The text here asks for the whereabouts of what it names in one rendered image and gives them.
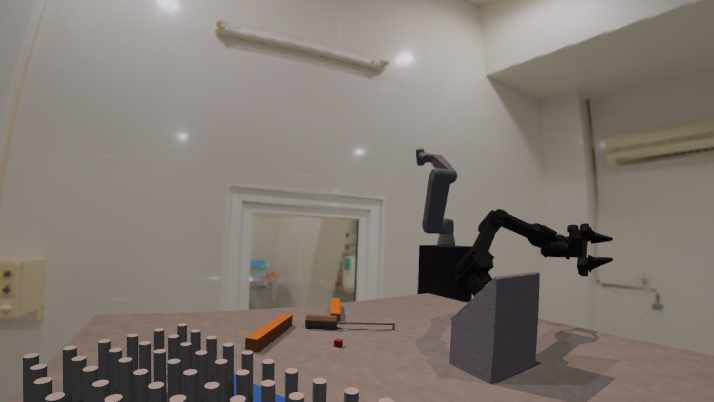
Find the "blue flat strip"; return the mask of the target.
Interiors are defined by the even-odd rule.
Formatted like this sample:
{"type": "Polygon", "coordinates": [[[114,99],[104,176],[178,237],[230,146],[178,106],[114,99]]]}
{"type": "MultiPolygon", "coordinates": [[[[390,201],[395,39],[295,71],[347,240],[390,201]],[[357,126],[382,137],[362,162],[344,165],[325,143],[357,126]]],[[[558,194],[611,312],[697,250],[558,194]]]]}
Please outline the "blue flat strip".
{"type": "MultiPolygon", "coordinates": [[[[236,375],[234,374],[234,396],[236,396],[236,375]]],[[[253,402],[261,402],[261,387],[253,384],[253,402]]],[[[285,402],[285,398],[275,394],[275,402],[285,402]]]]}

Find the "orange rectangular bar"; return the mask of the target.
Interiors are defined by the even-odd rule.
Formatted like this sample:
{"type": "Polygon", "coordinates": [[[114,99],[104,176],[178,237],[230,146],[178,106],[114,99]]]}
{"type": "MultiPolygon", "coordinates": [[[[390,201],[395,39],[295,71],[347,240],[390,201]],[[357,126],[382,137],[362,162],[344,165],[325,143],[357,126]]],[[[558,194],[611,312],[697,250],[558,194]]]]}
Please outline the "orange rectangular bar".
{"type": "Polygon", "coordinates": [[[258,353],[292,326],[293,315],[282,314],[246,337],[245,349],[258,353]]]}
{"type": "Polygon", "coordinates": [[[339,298],[332,298],[331,302],[331,316],[337,316],[337,322],[341,322],[341,310],[339,304],[339,298]]]}

